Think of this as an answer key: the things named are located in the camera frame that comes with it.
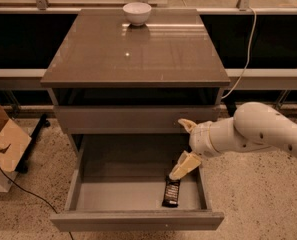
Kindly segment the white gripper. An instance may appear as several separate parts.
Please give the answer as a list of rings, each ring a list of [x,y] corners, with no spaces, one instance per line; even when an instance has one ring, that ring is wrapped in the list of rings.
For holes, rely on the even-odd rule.
[[[171,180],[180,180],[189,172],[201,165],[201,157],[203,155],[208,158],[218,157],[221,155],[218,152],[210,139],[211,121],[196,124],[189,119],[181,118],[178,123],[190,133],[189,146],[193,152],[183,151],[180,155],[177,164],[169,174]]]

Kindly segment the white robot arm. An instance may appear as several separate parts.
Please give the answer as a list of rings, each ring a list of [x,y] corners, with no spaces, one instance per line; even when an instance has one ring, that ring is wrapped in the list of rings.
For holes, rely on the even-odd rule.
[[[275,109],[258,102],[242,104],[233,117],[196,124],[188,119],[178,123],[189,133],[191,152],[184,151],[169,174],[180,180],[199,167],[202,156],[221,156],[225,152],[264,152],[278,148],[297,158],[297,124]]]

